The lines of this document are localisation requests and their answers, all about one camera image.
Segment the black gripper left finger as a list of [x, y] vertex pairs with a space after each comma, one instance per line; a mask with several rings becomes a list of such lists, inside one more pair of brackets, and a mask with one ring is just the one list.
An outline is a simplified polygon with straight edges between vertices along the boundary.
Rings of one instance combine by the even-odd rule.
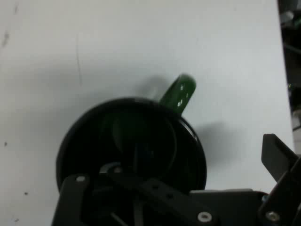
[[157, 179], [98, 162], [59, 163], [54, 226], [217, 226], [207, 206]]

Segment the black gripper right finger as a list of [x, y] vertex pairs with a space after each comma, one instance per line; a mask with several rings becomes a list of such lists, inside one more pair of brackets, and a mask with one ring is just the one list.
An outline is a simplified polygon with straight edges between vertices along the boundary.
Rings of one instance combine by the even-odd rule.
[[301, 157], [275, 134], [263, 135], [261, 161], [276, 181], [258, 210], [263, 226], [301, 224]]

